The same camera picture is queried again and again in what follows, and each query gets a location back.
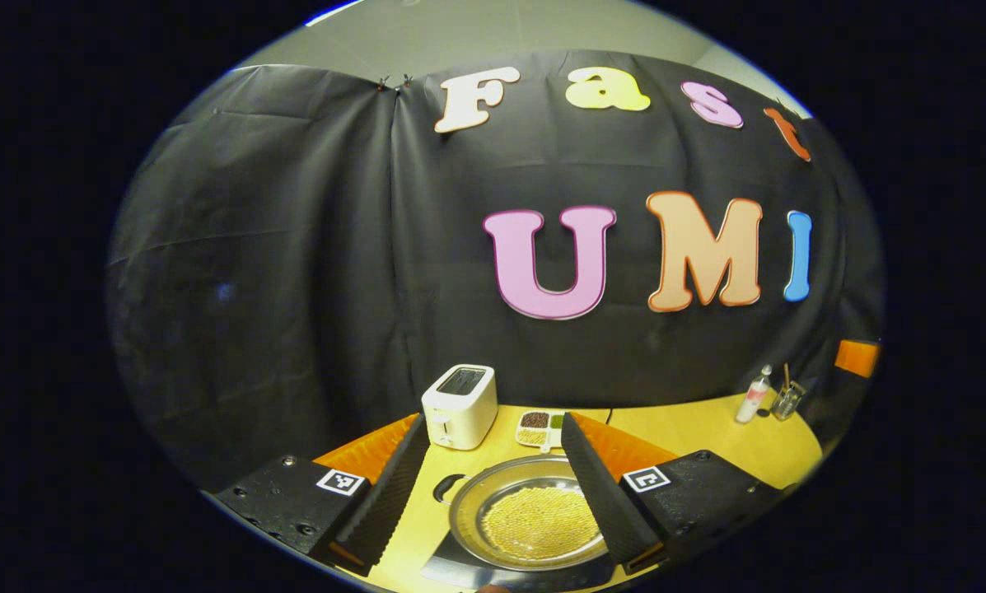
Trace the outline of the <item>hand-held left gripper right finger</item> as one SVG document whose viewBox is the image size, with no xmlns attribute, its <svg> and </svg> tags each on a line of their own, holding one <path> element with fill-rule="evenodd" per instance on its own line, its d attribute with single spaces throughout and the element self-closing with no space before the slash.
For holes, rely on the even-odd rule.
<svg viewBox="0 0 986 593">
<path fill-rule="evenodd" d="M 631 575 L 700 555 L 785 498 L 709 450 L 675 455 L 565 413 L 562 446 L 610 558 Z"/>
</svg>

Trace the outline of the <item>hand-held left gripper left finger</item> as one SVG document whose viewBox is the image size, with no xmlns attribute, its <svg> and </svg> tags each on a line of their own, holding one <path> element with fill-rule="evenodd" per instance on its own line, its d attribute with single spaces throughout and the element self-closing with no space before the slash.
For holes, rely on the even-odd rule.
<svg viewBox="0 0 986 593">
<path fill-rule="evenodd" d="M 424 414 L 414 413 L 315 460 L 279 455 L 213 498 L 294 552 L 367 577 L 429 446 Z"/>
</svg>

